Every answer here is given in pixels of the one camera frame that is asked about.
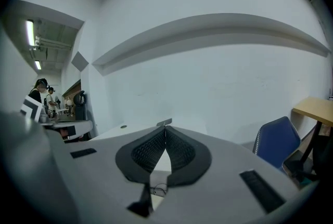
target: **chair backrest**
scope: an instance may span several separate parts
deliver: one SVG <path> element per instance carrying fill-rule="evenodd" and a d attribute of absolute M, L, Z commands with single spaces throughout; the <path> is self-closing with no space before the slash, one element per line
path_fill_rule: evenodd
<path fill-rule="evenodd" d="M 299 147 L 301 139 L 288 117 L 263 125 L 254 142 L 253 152 L 280 169 L 284 160 Z"/>

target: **black mesh panel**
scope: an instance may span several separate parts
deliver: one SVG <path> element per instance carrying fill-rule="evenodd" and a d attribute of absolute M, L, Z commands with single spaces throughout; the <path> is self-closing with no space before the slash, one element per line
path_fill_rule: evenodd
<path fill-rule="evenodd" d="M 165 131 L 133 149 L 131 157 L 145 171 L 152 173 L 165 150 Z"/>
<path fill-rule="evenodd" d="M 170 157 L 172 172 L 185 167 L 194 159 L 196 151 L 189 143 L 168 130 L 166 130 L 166 140 L 166 151 Z"/>

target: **ceiling light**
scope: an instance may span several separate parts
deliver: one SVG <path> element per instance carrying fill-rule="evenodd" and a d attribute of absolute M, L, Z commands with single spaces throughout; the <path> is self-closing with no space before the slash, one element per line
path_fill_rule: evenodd
<path fill-rule="evenodd" d="M 32 20 L 26 21 L 25 26 L 27 28 L 27 35 L 28 35 L 29 45 L 34 46 L 35 45 L 35 40 L 34 40 L 34 36 L 33 36 L 33 21 Z"/>
<path fill-rule="evenodd" d="M 36 66 L 37 66 L 37 69 L 41 70 L 41 64 L 38 60 L 35 60 L 35 63 L 36 63 Z"/>

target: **black shirt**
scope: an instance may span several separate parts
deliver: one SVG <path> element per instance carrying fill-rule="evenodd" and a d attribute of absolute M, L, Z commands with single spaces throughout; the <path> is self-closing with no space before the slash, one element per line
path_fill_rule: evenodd
<path fill-rule="evenodd" d="M 29 94 L 29 97 L 33 98 L 34 100 L 38 101 L 39 103 L 42 103 L 41 94 L 38 90 L 32 90 Z"/>

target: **person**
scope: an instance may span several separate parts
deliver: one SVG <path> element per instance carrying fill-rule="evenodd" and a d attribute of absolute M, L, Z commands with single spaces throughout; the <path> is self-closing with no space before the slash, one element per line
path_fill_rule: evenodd
<path fill-rule="evenodd" d="M 46 88 L 47 80 L 45 78 L 38 79 L 34 88 L 30 91 L 29 97 L 33 98 L 39 103 L 42 103 L 41 93 L 45 92 Z"/>
<path fill-rule="evenodd" d="M 53 101 L 52 94 L 54 92 L 53 87 L 48 89 L 48 94 L 46 96 L 47 106 L 48 106 L 48 115 L 50 117 L 55 117 L 56 115 L 56 103 Z"/>

